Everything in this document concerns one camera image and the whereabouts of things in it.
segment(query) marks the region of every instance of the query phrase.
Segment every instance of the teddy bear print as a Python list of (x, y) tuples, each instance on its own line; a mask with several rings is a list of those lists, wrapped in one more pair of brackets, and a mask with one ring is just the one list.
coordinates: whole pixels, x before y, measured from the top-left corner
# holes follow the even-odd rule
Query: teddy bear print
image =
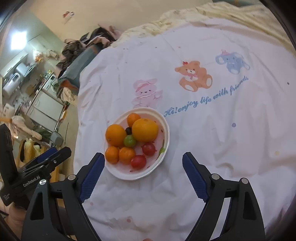
[(183, 75), (179, 84), (185, 90), (196, 92), (198, 88), (208, 89), (212, 86), (213, 78), (205, 68), (200, 67), (199, 61), (183, 62), (183, 66), (175, 68), (175, 71)]
[(133, 99), (132, 104), (134, 108), (137, 107), (150, 107), (156, 109), (156, 104), (163, 97), (163, 91), (156, 91), (155, 83), (157, 79), (151, 80), (137, 80), (133, 87), (135, 89), (136, 98)]
[(216, 62), (220, 65), (226, 63), (226, 68), (232, 74), (239, 74), (241, 68), (249, 70), (251, 67), (244, 61), (244, 57), (237, 52), (228, 53), (222, 50), (222, 54), (216, 57)]

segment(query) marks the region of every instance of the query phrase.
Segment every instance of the pink bunny print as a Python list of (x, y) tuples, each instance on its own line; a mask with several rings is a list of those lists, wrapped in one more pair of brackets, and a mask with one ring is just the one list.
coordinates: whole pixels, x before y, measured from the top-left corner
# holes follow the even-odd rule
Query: pink bunny print
[(163, 91), (156, 91), (155, 83), (157, 79), (151, 80), (137, 80), (133, 87), (136, 92), (136, 98), (133, 99), (132, 104), (134, 108), (137, 107), (150, 107), (156, 109), (156, 104), (163, 97)]

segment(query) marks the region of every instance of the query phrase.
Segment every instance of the rice cooker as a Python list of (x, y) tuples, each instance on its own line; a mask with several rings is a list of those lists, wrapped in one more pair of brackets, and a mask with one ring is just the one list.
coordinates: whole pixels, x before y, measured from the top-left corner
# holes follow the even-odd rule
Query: rice cooker
[(23, 76), (21, 76), (19, 73), (13, 74), (13, 76), (2, 89), (3, 97), (5, 99), (9, 99), (12, 96), (13, 92), (16, 90), (17, 86), (22, 82), (22, 80)]

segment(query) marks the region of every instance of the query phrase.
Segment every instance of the blue elephant print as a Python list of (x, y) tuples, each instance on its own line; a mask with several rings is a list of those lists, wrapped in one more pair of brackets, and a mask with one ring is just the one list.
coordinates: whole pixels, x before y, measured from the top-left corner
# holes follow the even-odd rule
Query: blue elephant print
[(216, 57), (216, 62), (220, 65), (226, 63), (226, 68), (232, 74), (239, 74), (242, 67), (249, 70), (251, 67), (244, 61), (244, 57), (237, 52), (228, 53), (222, 51), (222, 54)]

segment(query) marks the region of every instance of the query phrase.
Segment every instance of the kitchen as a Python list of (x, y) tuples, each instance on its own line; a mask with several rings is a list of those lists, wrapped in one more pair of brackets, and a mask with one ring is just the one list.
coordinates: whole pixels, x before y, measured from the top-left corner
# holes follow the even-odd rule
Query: kitchen
[(61, 145), (58, 127), (66, 104), (57, 98), (55, 73), (65, 44), (26, 9), (17, 12), (4, 27), (0, 36), (1, 118), (22, 116), (24, 124), (42, 137), (34, 139), (17, 128), (16, 132), (11, 130), (15, 140), (22, 134), (47, 148)]

